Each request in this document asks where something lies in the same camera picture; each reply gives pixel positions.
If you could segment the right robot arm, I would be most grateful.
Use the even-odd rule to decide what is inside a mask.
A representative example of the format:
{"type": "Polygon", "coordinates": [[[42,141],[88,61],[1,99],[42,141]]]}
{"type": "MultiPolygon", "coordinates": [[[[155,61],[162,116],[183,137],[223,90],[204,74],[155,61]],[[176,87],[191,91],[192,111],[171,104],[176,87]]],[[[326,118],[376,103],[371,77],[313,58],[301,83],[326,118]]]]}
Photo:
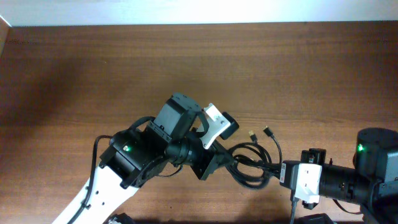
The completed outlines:
{"type": "Polygon", "coordinates": [[[397,223],[397,131],[360,130],[353,165],[334,165],[324,149],[311,148],[281,163],[279,183],[309,209],[324,196],[359,205],[366,223],[397,223]]]}

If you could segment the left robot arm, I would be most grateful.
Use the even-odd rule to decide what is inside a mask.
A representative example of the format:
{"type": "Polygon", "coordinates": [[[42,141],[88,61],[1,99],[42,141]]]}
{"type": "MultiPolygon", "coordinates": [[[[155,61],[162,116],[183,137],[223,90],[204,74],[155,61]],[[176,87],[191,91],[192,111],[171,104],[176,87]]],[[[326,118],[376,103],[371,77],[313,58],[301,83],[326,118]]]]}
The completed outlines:
{"type": "Polygon", "coordinates": [[[98,143],[104,137],[95,139],[90,178],[54,222],[104,223],[167,164],[189,166],[198,179],[206,180],[233,163],[216,139],[226,140],[238,128],[214,104],[202,108],[187,95],[172,94],[156,117],[142,117],[108,136],[109,146],[100,156],[98,143]]]}

